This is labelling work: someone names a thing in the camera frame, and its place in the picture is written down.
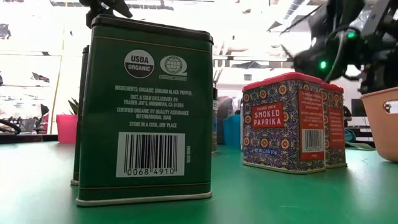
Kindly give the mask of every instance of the smoked paprika tin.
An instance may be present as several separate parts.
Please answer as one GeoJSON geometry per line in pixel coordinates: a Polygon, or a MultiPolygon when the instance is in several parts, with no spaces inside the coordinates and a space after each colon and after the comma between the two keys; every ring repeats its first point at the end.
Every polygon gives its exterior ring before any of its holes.
{"type": "Polygon", "coordinates": [[[325,170],[322,81],[297,72],[243,87],[243,164],[293,174],[325,170]]]}
{"type": "Polygon", "coordinates": [[[346,167],[343,116],[344,89],[328,83],[322,83],[321,89],[325,126],[325,166],[326,168],[346,167]]]}

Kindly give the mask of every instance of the red tin lid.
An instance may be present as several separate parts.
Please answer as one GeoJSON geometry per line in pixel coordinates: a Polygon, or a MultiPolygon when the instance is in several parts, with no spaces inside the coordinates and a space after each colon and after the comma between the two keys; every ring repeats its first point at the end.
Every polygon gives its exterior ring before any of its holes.
{"type": "Polygon", "coordinates": [[[310,75],[304,75],[299,72],[288,72],[285,74],[278,75],[276,77],[266,78],[265,80],[260,81],[260,82],[255,82],[255,83],[250,83],[248,85],[245,85],[242,88],[242,91],[248,91],[248,90],[252,90],[255,88],[262,87],[262,86],[271,85],[271,84],[278,83],[281,81],[289,81],[289,80],[303,80],[303,81],[308,81],[308,82],[312,82],[312,83],[316,83],[316,84],[322,84],[322,80],[320,78],[312,77],[310,75]]]}
{"type": "Polygon", "coordinates": [[[329,84],[329,83],[322,83],[321,84],[322,89],[330,90],[330,91],[337,91],[340,93],[344,93],[344,89],[342,87],[338,87],[335,84],[329,84]]]}

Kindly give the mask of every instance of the white label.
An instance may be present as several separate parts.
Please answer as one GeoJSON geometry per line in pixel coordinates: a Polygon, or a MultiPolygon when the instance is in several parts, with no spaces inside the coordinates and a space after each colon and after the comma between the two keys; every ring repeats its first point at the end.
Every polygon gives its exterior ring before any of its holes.
{"type": "Polygon", "coordinates": [[[218,101],[217,100],[213,100],[213,110],[217,110],[218,108],[217,108],[217,104],[218,104],[218,101]]]}
{"type": "Polygon", "coordinates": [[[187,63],[186,61],[175,55],[164,57],[160,61],[160,67],[169,75],[160,75],[160,79],[186,81],[187,78],[187,63]]]}
{"type": "Polygon", "coordinates": [[[184,175],[185,134],[119,133],[116,177],[184,175]]]}
{"type": "Polygon", "coordinates": [[[147,78],[155,69],[154,58],[145,50],[132,50],[124,58],[124,68],[134,78],[147,78]]]}
{"type": "Polygon", "coordinates": [[[323,130],[303,129],[302,130],[302,149],[303,152],[323,152],[325,151],[325,135],[323,130]]]}

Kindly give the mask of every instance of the table surface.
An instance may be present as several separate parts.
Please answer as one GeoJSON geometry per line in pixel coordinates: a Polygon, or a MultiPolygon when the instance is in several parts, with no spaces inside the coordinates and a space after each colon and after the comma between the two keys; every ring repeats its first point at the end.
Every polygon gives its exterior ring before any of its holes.
{"type": "Polygon", "coordinates": [[[236,149],[213,155],[213,197],[80,208],[74,146],[0,145],[0,223],[398,223],[398,164],[346,150],[348,168],[293,175],[242,165],[236,149]]]}

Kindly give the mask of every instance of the pink pot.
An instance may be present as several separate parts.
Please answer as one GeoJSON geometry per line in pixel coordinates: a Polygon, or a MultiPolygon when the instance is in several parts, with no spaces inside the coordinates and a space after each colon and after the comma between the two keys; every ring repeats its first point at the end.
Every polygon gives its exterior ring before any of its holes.
{"type": "Polygon", "coordinates": [[[58,141],[64,144],[76,143],[77,115],[57,115],[58,141]]]}

